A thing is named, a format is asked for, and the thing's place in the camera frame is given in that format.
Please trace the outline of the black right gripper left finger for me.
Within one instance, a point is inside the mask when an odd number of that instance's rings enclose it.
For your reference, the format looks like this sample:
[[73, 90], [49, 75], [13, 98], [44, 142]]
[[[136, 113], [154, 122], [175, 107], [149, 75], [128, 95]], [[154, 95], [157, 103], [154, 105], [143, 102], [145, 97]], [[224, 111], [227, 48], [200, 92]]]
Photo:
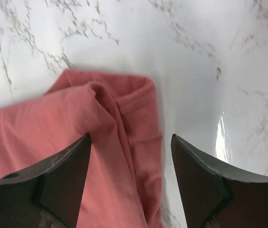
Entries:
[[91, 138], [0, 179], [0, 228], [74, 228], [77, 225]]

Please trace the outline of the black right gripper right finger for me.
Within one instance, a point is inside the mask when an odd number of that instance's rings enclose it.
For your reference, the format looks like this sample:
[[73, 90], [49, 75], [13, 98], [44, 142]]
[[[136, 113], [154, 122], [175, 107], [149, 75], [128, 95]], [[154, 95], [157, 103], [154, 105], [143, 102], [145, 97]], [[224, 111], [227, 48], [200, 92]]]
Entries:
[[171, 151], [190, 228], [268, 228], [268, 176], [223, 162], [174, 134]]

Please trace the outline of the pink t-shirt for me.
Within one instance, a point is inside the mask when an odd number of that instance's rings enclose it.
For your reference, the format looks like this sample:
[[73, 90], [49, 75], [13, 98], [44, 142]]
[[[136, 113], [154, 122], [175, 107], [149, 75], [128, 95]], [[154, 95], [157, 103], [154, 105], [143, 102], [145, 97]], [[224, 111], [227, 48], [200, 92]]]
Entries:
[[145, 76], [66, 69], [42, 96], [0, 108], [0, 178], [66, 148], [86, 154], [78, 228], [160, 228], [162, 134]]

